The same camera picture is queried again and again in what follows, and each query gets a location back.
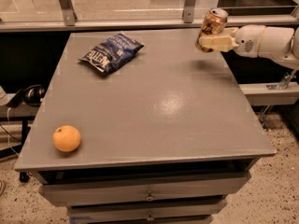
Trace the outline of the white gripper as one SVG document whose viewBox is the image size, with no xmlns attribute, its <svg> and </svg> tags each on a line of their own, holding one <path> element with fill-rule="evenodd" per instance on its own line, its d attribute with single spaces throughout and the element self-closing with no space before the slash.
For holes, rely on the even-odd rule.
<svg viewBox="0 0 299 224">
<path fill-rule="evenodd" d="M 227 52 L 233 49 L 236 54 L 242 57 L 257 58 L 264 29 L 264 25 L 224 28 L 223 35 L 200 36 L 199 45 L 204 51 Z"/>
</svg>

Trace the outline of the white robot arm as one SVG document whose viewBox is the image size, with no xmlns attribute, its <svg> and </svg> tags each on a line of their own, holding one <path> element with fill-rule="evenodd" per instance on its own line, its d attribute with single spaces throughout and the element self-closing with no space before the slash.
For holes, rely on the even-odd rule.
<svg viewBox="0 0 299 224">
<path fill-rule="evenodd" d="M 242 57 L 265 58 L 287 68 L 299 69 L 298 31 L 293 28 L 246 25 L 225 28 L 216 35 L 200 35 L 203 49 L 228 52 Z"/>
</svg>

